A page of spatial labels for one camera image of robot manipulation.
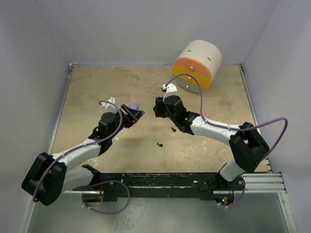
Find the purple earbud charging case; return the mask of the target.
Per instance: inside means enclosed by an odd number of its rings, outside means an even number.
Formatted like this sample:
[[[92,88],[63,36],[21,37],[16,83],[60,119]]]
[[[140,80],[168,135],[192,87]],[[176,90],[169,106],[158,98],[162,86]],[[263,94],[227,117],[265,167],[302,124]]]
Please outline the purple earbud charging case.
[[[139,109],[139,106],[137,103],[131,103],[130,106],[129,106],[131,109],[134,109],[134,110],[138,110]]]

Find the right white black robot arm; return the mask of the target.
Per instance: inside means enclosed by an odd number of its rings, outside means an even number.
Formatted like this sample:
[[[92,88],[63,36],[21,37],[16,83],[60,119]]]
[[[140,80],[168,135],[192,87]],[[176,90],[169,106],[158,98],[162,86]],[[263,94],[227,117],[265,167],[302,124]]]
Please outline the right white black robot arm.
[[[266,157],[269,146],[253,125],[245,122],[242,125],[221,124],[221,127],[206,123],[198,113],[188,111],[179,96],[157,97],[153,107],[156,117],[169,118],[183,133],[205,136],[228,146],[233,160],[225,164],[218,172],[216,184],[221,190],[233,185],[233,180],[245,172],[254,172]]]

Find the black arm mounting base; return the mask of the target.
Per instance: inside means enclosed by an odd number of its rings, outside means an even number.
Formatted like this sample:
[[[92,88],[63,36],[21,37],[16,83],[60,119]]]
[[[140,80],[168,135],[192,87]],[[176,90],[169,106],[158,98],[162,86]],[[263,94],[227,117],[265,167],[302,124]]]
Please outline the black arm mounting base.
[[[86,201],[112,202],[118,198],[170,198],[216,201],[229,205],[245,181],[237,177],[227,182],[216,172],[194,173],[101,173],[85,165],[93,175],[89,184],[75,188]]]

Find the round cream drawer cabinet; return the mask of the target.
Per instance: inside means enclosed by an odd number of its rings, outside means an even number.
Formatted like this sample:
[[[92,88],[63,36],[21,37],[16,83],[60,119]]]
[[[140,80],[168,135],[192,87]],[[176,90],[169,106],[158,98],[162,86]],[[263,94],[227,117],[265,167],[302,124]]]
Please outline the round cream drawer cabinet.
[[[222,64],[222,54],[213,44],[192,40],[173,63],[175,82],[192,93],[207,90]]]

